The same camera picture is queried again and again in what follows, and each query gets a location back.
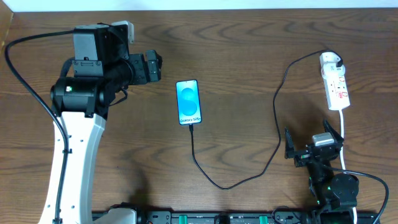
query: white power strip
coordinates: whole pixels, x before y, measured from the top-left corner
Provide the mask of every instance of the white power strip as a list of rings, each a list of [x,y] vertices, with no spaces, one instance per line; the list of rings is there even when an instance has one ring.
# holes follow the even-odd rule
[[[320,56],[321,74],[325,83],[326,98],[329,110],[342,110],[349,106],[346,85],[346,68],[344,65],[337,67],[341,58],[333,52],[325,52]]]

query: wooden table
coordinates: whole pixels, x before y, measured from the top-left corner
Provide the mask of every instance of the wooden table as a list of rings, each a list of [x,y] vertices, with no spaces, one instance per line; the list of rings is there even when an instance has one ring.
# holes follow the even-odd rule
[[[326,47],[346,66],[351,106],[344,110],[348,169],[384,179],[390,200],[383,223],[398,219],[398,9],[317,9],[162,12],[17,13],[6,42],[70,30],[79,24],[134,23],[131,52],[156,49],[162,80],[132,86],[129,99],[109,110],[99,145],[93,210],[122,201],[174,210],[308,208],[306,168],[284,159],[282,145],[267,173],[229,191],[212,186],[193,164],[188,127],[178,124],[175,82],[196,78],[203,122],[195,127],[197,159],[222,186],[258,174],[278,142],[272,97],[286,66]],[[72,36],[19,44],[18,71],[51,104],[50,87],[73,56]],[[53,155],[53,124],[0,62],[0,220],[37,223]],[[317,56],[294,65],[276,99],[280,127],[296,147],[323,132],[329,111]],[[340,167],[336,160],[334,166]],[[378,211],[384,188],[359,177],[358,210]]]

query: white wall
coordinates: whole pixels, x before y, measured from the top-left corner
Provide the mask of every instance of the white wall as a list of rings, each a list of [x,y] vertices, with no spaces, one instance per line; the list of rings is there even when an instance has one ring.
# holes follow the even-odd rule
[[[398,0],[3,0],[14,12],[398,7]]]

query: phone screen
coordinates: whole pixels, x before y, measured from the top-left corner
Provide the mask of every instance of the phone screen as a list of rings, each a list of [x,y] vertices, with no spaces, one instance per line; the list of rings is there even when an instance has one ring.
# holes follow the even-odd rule
[[[180,81],[175,84],[175,87],[180,124],[201,123],[198,81]]]

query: blue phone screen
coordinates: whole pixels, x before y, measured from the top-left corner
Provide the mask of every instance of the blue phone screen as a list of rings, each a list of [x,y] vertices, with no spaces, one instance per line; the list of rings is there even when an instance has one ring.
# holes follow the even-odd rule
[[[196,80],[180,81],[177,89],[178,118],[180,124],[201,122],[198,82]]]

